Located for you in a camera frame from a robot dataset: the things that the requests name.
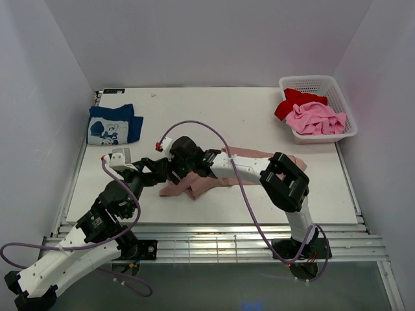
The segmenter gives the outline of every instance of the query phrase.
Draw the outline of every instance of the red cloth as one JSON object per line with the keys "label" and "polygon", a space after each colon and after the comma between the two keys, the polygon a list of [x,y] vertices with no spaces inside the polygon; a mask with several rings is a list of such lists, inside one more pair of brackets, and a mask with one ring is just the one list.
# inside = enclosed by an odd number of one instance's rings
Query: red cloth
{"label": "red cloth", "polygon": [[294,104],[299,106],[309,102],[320,102],[325,106],[329,104],[327,97],[309,93],[301,93],[296,89],[285,89],[284,93],[286,100],[278,105],[277,110],[274,113],[274,115],[281,121],[284,120],[285,117],[293,110]]}

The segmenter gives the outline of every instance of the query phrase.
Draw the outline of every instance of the white wall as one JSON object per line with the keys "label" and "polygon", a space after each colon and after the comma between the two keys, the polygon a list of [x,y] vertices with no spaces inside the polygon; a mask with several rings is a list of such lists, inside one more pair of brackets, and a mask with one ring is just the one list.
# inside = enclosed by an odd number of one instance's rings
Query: white wall
{"label": "white wall", "polygon": [[332,75],[372,0],[46,0],[94,90]]}
{"label": "white wall", "polygon": [[[0,244],[49,236],[94,93],[43,0],[0,0]],[[28,265],[36,250],[9,249]],[[14,310],[0,260],[0,309]]]}
{"label": "white wall", "polygon": [[376,0],[335,72],[359,127],[342,152],[407,310],[415,310],[414,55],[415,2]]}

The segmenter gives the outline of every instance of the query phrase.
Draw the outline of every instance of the metal frame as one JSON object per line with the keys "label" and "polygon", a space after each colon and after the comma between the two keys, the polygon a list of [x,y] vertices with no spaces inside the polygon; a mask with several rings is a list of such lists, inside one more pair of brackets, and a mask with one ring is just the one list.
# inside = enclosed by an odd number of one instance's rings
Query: metal frame
{"label": "metal frame", "polygon": [[[97,92],[95,105],[99,105],[102,91]],[[75,170],[68,186],[65,200],[60,208],[59,217],[54,227],[53,237],[46,238],[44,245],[54,246],[71,230],[66,222],[69,205],[72,200],[78,174],[84,158],[86,143],[82,143]],[[351,184],[342,152],[335,143],[337,154],[348,185],[349,194],[356,211],[358,224],[323,225],[330,239],[333,258],[337,262],[377,262],[379,273],[393,310],[404,310],[397,290],[395,278],[390,269],[390,262],[379,235],[371,235],[366,228],[361,208]],[[263,231],[269,239],[288,238],[291,231],[288,225],[264,225]],[[239,262],[275,262],[271,252],[265,247],[256,228],[252,225],[149,225],[140,224],[133,229],[138,238],[157,239],[158,259],[144,264],[193,264],[193,263],[239,263]],[[114,264],[125,264],[115,260]]]}

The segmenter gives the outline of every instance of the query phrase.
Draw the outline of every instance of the pink cloth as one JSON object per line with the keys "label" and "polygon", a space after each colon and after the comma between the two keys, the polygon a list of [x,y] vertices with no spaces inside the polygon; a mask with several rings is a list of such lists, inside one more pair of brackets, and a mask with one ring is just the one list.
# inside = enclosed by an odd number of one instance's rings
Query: pink cloth
{"label": "pink cloth", "polygon": [[[251,150],[251,149],[242,149],[236,147],[230,147],[230,151],[233,155],[238,155],[241,157],[252,157],[252,158],[261,158],[261,157],[272,157],[274,154],[269,154],[266,152]],[[305,170],[307,165],[299,158],[289,155],[289,158],[294,162],[301,170]],[[188,173],[184,179],[180,180],[178,185],[175,185],[171,181],[169,184],[162,188],[159,192],[160,196],[178,196],[181,193],[186,193],[188,197],[192,200],[196,200],[203,193],[209,189],[215,187],[223,186],[232,186],[237,185],[238,181],[235,178],[211,178],[211,177],[200,177],[194,172]],[[244,185],[255,185],[249,181],[244,181]]]}
{"label": "pink cloth", "polygon": [[330,135],[343,133],[346,114],[335,113],[329,106],[319,102],[294,105],[287,115],[287,125],[301,135]]}

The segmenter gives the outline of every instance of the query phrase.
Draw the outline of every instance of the plastic basket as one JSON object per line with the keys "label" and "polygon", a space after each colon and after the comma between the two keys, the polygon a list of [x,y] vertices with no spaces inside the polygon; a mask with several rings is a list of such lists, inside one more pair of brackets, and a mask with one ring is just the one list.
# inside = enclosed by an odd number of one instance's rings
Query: plastic basket
{"label": "plastic basket", "polygon": [[335,143],[345,137],[354,136],[357,126],[343,94],[332,76],[286,76],[279,80],[283,100],[285,100],[284,89],[297,89],[302,93],[313,93],[325,96],[329,106],[336,112],[344,112],[347,115],[346,128],[342,134],[336,135],[300,135],[292,130],[294,140],[298,144]]}

